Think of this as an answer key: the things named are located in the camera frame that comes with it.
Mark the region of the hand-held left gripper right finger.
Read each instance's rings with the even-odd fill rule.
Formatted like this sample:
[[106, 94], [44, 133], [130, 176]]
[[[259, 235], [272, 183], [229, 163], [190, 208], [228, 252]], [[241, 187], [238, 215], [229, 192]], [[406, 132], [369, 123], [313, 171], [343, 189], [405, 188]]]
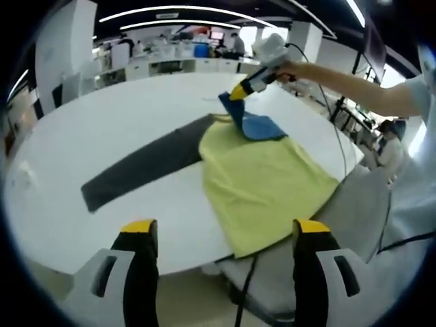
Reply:
[[368, 265], [321, 222], [293, 222], [295, 326], [370, 326]]

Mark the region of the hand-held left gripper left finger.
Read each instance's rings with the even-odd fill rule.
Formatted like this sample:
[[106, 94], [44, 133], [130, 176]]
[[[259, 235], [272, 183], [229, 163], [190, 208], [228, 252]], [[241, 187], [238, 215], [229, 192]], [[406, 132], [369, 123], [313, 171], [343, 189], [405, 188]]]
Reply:
[[158, 326], [157, 258], [157, 221], [128, 223], [74, 274], [64, 310], [79, 326]]

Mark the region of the person's right hand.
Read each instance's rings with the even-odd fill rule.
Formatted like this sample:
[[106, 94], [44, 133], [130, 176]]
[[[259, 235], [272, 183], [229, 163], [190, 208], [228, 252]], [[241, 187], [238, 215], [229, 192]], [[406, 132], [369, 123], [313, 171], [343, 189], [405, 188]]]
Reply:
[[279, 82], [287, 83], [307, 77], [307, 63], [286, 61], [276, 71]]

